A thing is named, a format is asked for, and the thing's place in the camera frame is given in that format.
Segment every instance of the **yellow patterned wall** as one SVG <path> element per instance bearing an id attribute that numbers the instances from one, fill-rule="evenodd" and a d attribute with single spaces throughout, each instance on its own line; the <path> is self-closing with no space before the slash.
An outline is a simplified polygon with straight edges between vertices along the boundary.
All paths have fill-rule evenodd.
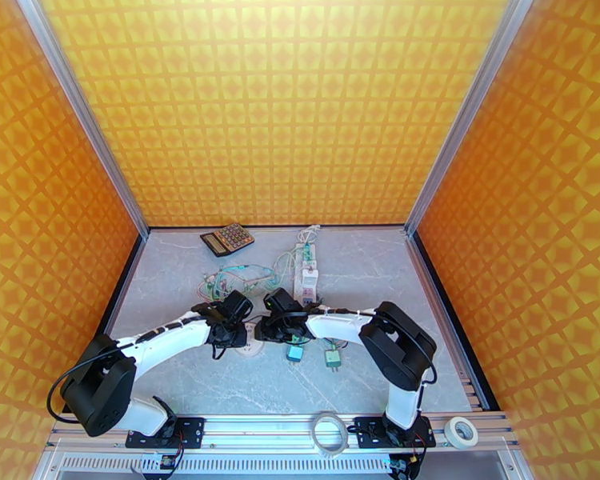
<path id="1" fill-rule="evenodd" d="M 508 0 L 42 0 L 152 226 L 403 223 Z"/>
<path id="2" fill-rule="evenodd" d="M 600 478 L 600 0 L 536 0 L 419 232 L 537 478 Z"/>
<path id="3" fill-rule="evenodd" d="M 0 0 L 0 480 L 29 478 L 52 381 L 136 237 L 15 0 Z"/>

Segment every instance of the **tape roll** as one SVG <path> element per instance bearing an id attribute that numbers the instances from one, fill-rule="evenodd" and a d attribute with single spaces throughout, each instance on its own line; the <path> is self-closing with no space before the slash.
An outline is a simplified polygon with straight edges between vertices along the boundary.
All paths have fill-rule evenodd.
<path id="1" fill-rule="evenodd" d="M 466 450 L 478 444 L 478 430 L 469 419 L 455 416 L 445 424 L 446 440 L 459 450 Z"/>
<path id="2" fill-rule="evenodd" d="M 336 446 L 324 446 L 318 441 L 316 437 L 316 426 L 322 422 L 330 422 L 338 428 L 338 432 L 340 433 L 341 442 Z M 322 413 L 315 417 L 314 421 L 311 423 L 311 439 L 314 442 L 314 445 L 318 452 L 325 458 L 335 458 L 340 453 L 342 453 L 349 444 L 347 443 L 347 439 L 349 437 L 349 433 L 346 430 L 346 424 L 342 422 L 342 420 L 332 413 Z"/>

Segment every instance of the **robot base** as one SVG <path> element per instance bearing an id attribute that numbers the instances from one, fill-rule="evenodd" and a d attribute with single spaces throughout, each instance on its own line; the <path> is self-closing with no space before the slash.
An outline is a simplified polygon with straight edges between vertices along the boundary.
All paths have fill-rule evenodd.
<path id="1" fill-rule="evenodd" d="M 182 447 L 185 450 L 199 450 L 202 446 L 204 433 L 204 418 L 178 418 L 175 423 L 174 435 L 171 438 L 157 438 L 155 436 L 145 436 L 137 431 L 129 431 L 125 446 L 127 448 L 176 450 L 180 446 L 180 434 L 182 434 Z"/>
<path id="2" fill-rule="evenodd" d="M 351 432 L 355 432 L 355 437 L 358 440 L 358 448 L 368 450 L 373 448 L 405 448 L 405 447 L 422 447 L 432 448 L 435 446 L 434 432 L 431 429 L 431 423 L 428 418 L 421 416 L 416 417 L 414 424 L 404 435 L 409 438 L 408 444 L 403 446 L 396 445 L 389 441 L 389 436 L 386 433 L 386 428 L 382 424 L 382 417 L 379 416 L 364 416 L 354 419 L 354 426 Z M 425 445 L 418 439 L 418 436 L 425 442 Z"/>

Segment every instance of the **power strip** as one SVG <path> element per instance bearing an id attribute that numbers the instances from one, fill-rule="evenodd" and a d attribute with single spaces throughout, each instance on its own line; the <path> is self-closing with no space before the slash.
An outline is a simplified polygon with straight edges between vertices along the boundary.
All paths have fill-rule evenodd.
<path id="1" fill-rule="evenodd" d="M 294 299 L 303 306 L 318 300 L 318 263 L 315 244 L 297 243 L 294 249 Z"/>

